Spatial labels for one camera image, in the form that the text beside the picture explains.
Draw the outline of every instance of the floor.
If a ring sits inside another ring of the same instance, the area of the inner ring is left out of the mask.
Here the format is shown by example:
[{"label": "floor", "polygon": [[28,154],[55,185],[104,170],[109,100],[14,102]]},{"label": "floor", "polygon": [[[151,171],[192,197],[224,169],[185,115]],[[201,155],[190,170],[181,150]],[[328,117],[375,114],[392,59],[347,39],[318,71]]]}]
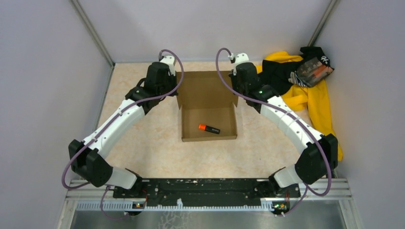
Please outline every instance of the floor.
[{"label": "floor", "polygon": [[[115,66],[100,124],[118,108],[125,94],[146,76],[150,63]],[[215,70],[213,62],[185,62],[186,71]],[[220,69],[231,69],[221,62]],[[307,123],[307,110],[297,112]],[[299,153],[271,121],[239,98],[235,140],[182,142],[180,112],[175,98],[166,98],[134,124],[117,142],[107,161],[142,177],[238,178],[268,177],[294,164]]]}]

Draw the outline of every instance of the black fabric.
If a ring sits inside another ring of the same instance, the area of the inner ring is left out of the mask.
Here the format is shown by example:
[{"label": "black fabric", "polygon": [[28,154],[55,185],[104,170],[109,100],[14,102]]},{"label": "black fabric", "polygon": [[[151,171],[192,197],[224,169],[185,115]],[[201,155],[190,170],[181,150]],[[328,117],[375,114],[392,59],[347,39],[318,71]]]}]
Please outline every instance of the black fabric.
[{"label": "black fabric", "polygon": [[296,79],[291,80],[291,78],[296,76],[296,70],[301,65],[312,58],[317,58],[319,61],[323,61],[322,63],[325,64],[324,58],[326,58],[326,56],[323,53],[322,48],[302,47],[300,51],[302,52],[300,56],[303,58],[303,60],[300,62],[278,63],[263,60],[263,71],[259,74],[262,84],[268,84],[272,86],[278,93],[285,94],[293,85],[293,83],[290,81],[296,82]]}]

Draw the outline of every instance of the white wall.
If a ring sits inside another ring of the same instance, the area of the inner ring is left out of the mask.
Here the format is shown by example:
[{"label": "white wall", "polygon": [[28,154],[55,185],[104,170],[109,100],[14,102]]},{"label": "white wall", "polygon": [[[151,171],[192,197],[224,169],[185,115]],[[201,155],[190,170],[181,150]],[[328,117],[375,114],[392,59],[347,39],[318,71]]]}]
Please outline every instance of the white wall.
[{"label": "white wall", "polygon": [[109,66],[68,0],[0,7],[0,228],[55,228],[67,147],[92,131]]},{"label": "white wall", "polygon": [[342,0],[317,45],[328,78],[333,125],[367,229],[405,228],[405,1]]},{"label": "white wall", "polygon": [[214,60],[221,47],[262,60],[308,44],[328,0],[80,0],[115,62]]}]

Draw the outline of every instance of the robotic arm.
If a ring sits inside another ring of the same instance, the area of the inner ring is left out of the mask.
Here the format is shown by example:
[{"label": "robotic arm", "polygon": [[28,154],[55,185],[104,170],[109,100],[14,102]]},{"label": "robotic arm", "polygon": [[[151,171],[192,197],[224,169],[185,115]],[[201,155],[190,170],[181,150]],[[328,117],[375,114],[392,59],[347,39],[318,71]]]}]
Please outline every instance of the robotic arm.
[{"label": "robotic arm", "polygon": [[[327,174],[326,166],[333,170],[338,164],[338,141],[336,137],[332,134],[324,136],[302,120],[297,122],[300,117],[284,103],[278,93],[270,85],[261,84],[256,67],[249,62],[246,53],[240,53],[236,56],[231,54],[229,59],[233,64],[233,70],[229,74],[233,89],[245,97],[270,104],[271,106],[267,106],[246,100],[249,106],[277,124],[279,129],[289,137],[297,150],[301,152],[295,165],[282,168],[269,177],[272,189],[278,192],[282,188],[300,182],[313,184]],[[328,159],[328,165],[325,164],[318,147],[309,137],[308,132],[315,137],[322,147]]]},{"label": "robotic arm", "polygon": [[128,169],[110,166],[106,158],[121,136],[164,98],[141,101],[164,95],[176,87],[175,62],[173,56],[163,56],[159,62],[152,63],[146,78],[128,92],[125,100],[104,124],[83,141],[73,140],[69,144],[71,159],[82,151],[71,164],[75,173],[95,187],[114,185],[140,192],[142,178]]}]

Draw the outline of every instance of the gray floor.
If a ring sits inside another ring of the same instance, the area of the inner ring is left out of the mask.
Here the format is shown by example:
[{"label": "gray floor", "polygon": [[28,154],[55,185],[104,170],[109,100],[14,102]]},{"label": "gray floor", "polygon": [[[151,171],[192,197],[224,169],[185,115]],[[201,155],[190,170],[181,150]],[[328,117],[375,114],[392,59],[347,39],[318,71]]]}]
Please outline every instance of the gray floor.
[{"label": "gray floor", "polygon": [[[112,217],[122,212],[107,212]],[[276,229],[345,228],[338,201],[303,202],[285,218],[270,212],[142,212],[136,217],[112,221],[99,211],[77,211],[72,229]]]}]

